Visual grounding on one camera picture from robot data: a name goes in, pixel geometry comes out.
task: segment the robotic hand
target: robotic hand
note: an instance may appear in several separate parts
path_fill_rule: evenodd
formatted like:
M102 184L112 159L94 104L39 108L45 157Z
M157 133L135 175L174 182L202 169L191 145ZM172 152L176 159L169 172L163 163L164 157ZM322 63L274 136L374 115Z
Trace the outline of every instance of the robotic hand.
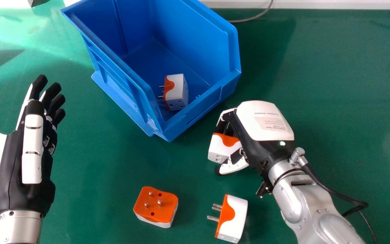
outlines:
M294 133L273 103L247 101L221 113L208 159L221 164L215 169L218 175L254 168L263 179L257 195L274 195L299 244L364 243L344 217L368 204L327 188L304 155L302 148L295 148ZM330 193L355 207L341 215Z
M15 130L0 134L0 244L36 244L42 218L54 201L52 154L57 126L65 117L65 98L58 83L42 96L48 80L40 75L30 85Z

